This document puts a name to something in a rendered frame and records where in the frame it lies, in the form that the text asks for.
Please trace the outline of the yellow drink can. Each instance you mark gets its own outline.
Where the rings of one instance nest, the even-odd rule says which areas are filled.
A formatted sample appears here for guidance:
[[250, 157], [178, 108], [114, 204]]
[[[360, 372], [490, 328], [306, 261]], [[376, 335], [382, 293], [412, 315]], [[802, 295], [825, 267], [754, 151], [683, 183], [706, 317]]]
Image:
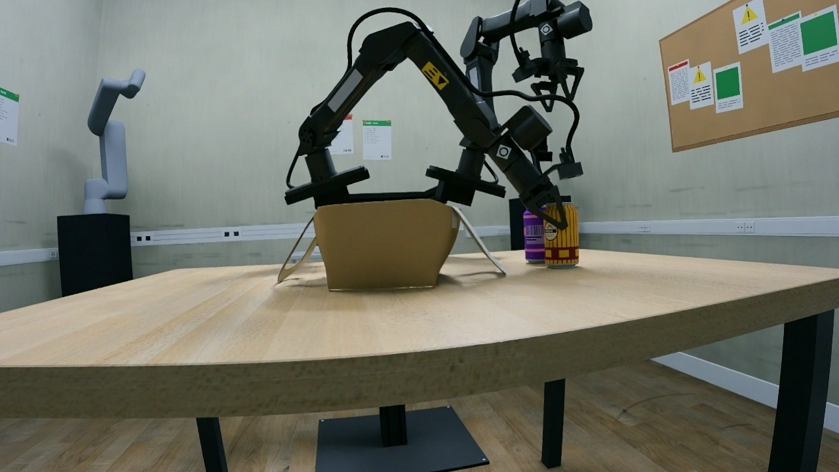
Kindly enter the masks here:
[[[556, 203], [547, 203], [543, 213], [561, 222]], [[545, 265], [554, 269], [575, 267], [579, 263], [579, 235], [577, 209], [574, 203], [562, 203], [568, 227], [560, 230], [543, 219], [543, 242], [545, 242]]]

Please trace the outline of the purple drink can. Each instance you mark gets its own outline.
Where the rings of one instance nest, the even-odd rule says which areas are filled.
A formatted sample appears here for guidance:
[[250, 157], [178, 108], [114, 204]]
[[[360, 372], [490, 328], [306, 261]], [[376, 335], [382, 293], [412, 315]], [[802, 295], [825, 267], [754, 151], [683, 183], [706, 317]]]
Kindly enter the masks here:
[[524, 213], [525, 260], [530, 264], [545, 264], [545, 244], [543, 244], [543, 220], [533, 213]]

